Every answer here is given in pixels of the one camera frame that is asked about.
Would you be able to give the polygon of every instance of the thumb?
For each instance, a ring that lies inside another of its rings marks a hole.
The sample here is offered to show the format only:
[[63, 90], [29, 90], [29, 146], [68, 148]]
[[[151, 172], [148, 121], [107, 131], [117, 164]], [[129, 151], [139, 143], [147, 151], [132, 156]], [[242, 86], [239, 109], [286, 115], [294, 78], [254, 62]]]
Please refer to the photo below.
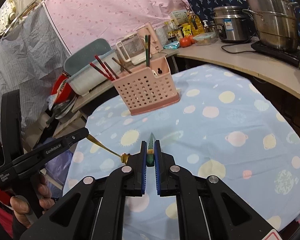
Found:
[[31, 223], [25, 215], [30, 211], [29, 205], [26, 202], [18, 199], [17, 197], [12, 197], [10, 199], [10, 204], [13, 208], [16, 219], [26, 228], [29, 228], [31, 226]]

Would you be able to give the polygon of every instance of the red bowl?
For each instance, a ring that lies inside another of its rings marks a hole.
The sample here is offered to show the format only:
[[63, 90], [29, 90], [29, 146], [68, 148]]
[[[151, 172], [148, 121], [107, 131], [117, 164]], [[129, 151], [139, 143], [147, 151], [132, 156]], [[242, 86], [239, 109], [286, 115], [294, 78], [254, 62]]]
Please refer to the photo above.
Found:
[[[61, 83], [67, 79], [66, 76], [64, 75], [60, 75], [57, 79], [57, 81], [55, 82], [55, 84], [53, 85], [51, 94], [54, 95], [57, 93], [59, 86], [61, 85]], [[58, 103], [62, 103], [64, 101], [66, 101], [69, 97], [69, 95], [72, 92], [72, 88], [70, 87], [70, 85], [68, 83], [66, 83], [63, 86], [63, 89], [61, 90], [61, 92], [59, 93], [58, 97], [56, 98], [56, 101], [54, 102], [54, 104], [58, 104]]]

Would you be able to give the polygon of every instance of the triangular cutout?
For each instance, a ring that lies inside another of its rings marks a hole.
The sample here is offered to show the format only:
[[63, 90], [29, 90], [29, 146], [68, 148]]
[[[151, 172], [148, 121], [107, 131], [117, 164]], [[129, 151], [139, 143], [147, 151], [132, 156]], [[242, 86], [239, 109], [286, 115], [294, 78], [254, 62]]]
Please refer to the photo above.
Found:
[[76, 193], [69, 199], [66, 203], [64, 203], [55, 213], [52, 214], [50, 220], [54, 223], [57, 223], [61, 226], [67, 227], [72, 218], [73, 212], [77, 203], [80, 199], [81, 194]]
[[231, 222], [234, 226], [238, 226], [251, 219], [250, 215], [239, 206], [227, 193], [221, 193], [222, 199], [226, 205], [228, 213], [230, 215]]

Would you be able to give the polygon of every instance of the gray fabric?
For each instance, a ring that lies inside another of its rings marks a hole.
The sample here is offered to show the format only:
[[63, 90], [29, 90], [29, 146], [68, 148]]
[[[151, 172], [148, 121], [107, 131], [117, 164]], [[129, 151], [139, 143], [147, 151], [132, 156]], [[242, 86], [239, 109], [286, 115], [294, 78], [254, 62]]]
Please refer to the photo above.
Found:
[[46, 99], [66, 58], [64, 46], [39, 6], [0, 41], [0, 112], [2, 95], [20, 89], [25, 131], [47, 109]]

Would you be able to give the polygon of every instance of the pink plastic basket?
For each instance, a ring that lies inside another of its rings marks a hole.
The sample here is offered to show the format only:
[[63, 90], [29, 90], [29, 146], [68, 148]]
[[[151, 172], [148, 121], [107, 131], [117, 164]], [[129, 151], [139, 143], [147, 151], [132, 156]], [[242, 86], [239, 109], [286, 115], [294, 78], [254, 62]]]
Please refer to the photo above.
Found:
[[131, 74], [126, 71], [120, 73], [120, 78], [113, 84], [131, 115], [156, 110], [180, 100], [165, 57], [151, 60], [150, 67], [144, 63], [130, 71]]

